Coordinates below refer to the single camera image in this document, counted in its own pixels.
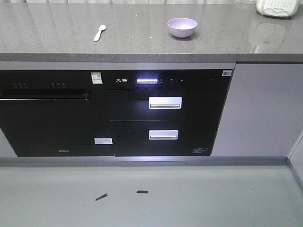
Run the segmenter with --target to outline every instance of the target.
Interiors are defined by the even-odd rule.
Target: small bowl
[[[195,20],[189,18],[174,18],[167,22],[169,32],[178,38],[190,37],[198,25]]]

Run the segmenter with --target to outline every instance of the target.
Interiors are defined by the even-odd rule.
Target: gray floor
[[[303,194],[287,166],[2,167],[0,220],[2,227],[302,227]]]

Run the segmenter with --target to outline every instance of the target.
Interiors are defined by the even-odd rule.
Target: illuminated display
[[[158,79],[137,79],[138,84],[158,84]]]

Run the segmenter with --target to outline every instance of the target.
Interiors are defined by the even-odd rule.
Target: black fragment
[[[104,197],[107,197],[107,194],[101,195],[99,198],[96,198],[96,201],[103,199]]]
[[[141,194],[147,194],[148,191],[137,191],[137,193],[141,193]]]

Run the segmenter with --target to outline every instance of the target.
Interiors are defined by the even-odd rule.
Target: white spoon
[[[99,38],[100,38],[100,36],[101,36],[101,32],[104,31],[105,29],[106,29],[106,26],[105,26],[105,25],[101,25],[101,26],[99,27],[99,31],[98,31],[98,33],[96,34],[96,36],[94,37],[94,41],[95,41],[95,42],[99,40]]]

